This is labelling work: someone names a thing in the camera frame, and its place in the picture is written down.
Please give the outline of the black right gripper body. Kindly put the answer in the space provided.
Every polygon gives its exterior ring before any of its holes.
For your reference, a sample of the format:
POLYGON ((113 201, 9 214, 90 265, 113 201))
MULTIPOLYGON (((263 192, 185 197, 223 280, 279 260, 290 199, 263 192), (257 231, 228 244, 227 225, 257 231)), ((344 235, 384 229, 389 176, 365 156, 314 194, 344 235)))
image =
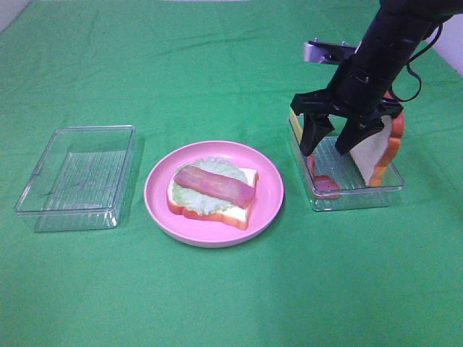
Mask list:
POLYGON ((305 127, 332 127, 330 115, 364 125, 385 115, 397 117, 403 106, 386 93, 403 67, 400 59, 351 57, 338 66, 326 88, 296 94, 290 107, 305 117, 305 127))

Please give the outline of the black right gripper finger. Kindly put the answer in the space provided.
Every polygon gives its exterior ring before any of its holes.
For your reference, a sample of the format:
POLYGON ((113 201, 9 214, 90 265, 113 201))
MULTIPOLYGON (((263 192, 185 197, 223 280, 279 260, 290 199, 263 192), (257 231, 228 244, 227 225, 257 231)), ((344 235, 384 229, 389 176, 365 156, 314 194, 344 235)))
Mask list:
POLYGON ((327 113, 304 112, 300 150, 304 156, 313 153, 318 143, 334 130, 327 113))
POLYGON ((373 119, 364 123, 348 119, 335 147, 339 154, 346 155, 352 148, 370 136, 381 132, 384 124, 381 119, 373 119))

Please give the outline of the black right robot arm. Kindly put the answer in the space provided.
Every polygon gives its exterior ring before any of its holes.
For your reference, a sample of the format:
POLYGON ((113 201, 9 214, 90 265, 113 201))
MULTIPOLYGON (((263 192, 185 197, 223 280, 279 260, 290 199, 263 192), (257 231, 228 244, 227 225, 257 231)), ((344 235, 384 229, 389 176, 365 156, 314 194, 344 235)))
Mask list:
POLYGON ((403 109, 399 99, 385 94, 417 55, 419 43, 462 13, 461 1, 381 1, 380 5, 358 47, 307 42, 308 61, 338 68, 326 88, 293 97, 291 109, 304 116, 303 155, 310 155, 334 130, 330 115, 347 120, 336 142, 342 155, 380 132, 384 128, 382 116, 398 116, 403 109))

